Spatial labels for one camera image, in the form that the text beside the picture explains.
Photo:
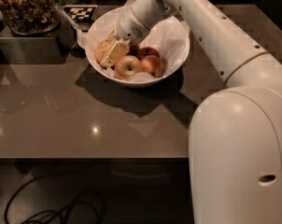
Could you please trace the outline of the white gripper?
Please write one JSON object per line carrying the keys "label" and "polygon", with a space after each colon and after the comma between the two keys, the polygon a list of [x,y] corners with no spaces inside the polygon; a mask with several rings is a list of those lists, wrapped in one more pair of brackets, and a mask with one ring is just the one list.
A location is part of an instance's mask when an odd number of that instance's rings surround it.
{"label": "white gripper", "polygon": [[140,44],[149,33],[150,30],[138,20],[129,7],[126,7],[119,17],[116,28],[107,33],[106,38],[112,42],[104,53],[100,65],[104,68],[112,67],[129,53],[130,44]]}

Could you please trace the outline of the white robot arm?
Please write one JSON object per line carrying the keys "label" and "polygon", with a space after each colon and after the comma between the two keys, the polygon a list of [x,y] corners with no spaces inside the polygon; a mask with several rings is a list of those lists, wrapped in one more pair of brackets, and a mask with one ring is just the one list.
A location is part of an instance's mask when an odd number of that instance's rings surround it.
{"label": "white robot arm", "polygon": [[116,34],[134,44],[174,12],[226,85],[190,123],[195,224],[282,224],[282,64],[208,0],[134,0]]}

